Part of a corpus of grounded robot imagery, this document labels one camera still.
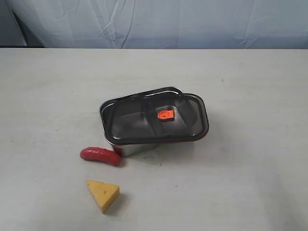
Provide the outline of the dark transparent lid orange seal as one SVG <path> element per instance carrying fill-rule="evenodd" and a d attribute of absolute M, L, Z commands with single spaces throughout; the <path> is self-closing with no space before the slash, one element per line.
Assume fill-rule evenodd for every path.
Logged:
<path fill-rule="evenodd" d="M 197 141 L 209 130 L 204 101 L 192 93 L 113 99 L 101 105 L 100 116 L 113 145 Z"/>

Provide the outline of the red toy sausage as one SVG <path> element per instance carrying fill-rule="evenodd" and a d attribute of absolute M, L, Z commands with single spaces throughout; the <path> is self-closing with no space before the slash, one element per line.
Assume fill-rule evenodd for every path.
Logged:
<path fill-rule="evenodd" d="M 118 166 L 121 163 L 120 155 L 100 147 L 87 147 L 80 152 L 80 157 L 89 161 L 101 161 L 112 166 Z"/>

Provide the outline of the yellow toy cheese wedge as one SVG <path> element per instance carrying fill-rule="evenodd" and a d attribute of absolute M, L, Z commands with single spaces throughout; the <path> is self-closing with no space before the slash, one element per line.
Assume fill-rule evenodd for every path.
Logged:
<path fill-rule="evenodd" d="M 120 195 L 118 185 L 103 183 L 96 180 L 85 180 L 93 199 L 104 214 Z"/>

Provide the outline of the steel two-compartment lunch box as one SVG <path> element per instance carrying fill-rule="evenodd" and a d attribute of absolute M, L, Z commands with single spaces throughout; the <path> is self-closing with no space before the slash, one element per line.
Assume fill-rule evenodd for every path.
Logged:
<path fill-rule="evenodd" d="M 130 156 L 132 154 L 138 154 L 140 152 L 145 152 L 151 149 L 156 148 L 159 144 L 158 143 L 150 143 L 150 144 L 125 144 L 125 145 L 118 145 L 110 142 L 107 137 L 106 137 L 106 127 L 107 127 L 107 118 L 108 116 L 104 116 L 103 114 L 106 114 L 108 110 L 117 102 L 122 99 L 126 98 L 132 98 L 132 97 L 139 97 L 139 96 L 152 96 L 156 94 L 174 94 L 174 95 L 180 95 L 183 94 L 183 92 L 176 87 L 173 86 L 168 86 L 168 87 L 162 87 L 158 89 L 153 89 L 153 90 L 147 90 L 143 92 L 137 92 L 131 95 L 126 95 L 122 97 L 117 97 L 113 99 L 109 99 L 105 102 L 103 102 L 100 107 L 99 107 L 99 114 L 100 114 L 100 121 L 101 121 L 101 126 L 103 129 L 103 133 L 105 136 L 105 139 L 107 142 L 111 145 L 113 148 L 113 151 L 115 151 L 117 154 L 120 156 Z"/>

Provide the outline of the white backdrop curtain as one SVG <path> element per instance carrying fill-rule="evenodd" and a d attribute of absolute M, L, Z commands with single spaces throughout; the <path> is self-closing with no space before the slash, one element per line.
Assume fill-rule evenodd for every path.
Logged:
<path fill-rule="evenodd" d="M 1 34 L 47 48 L 306 49 L 305 0 L 3 0 Z"/>

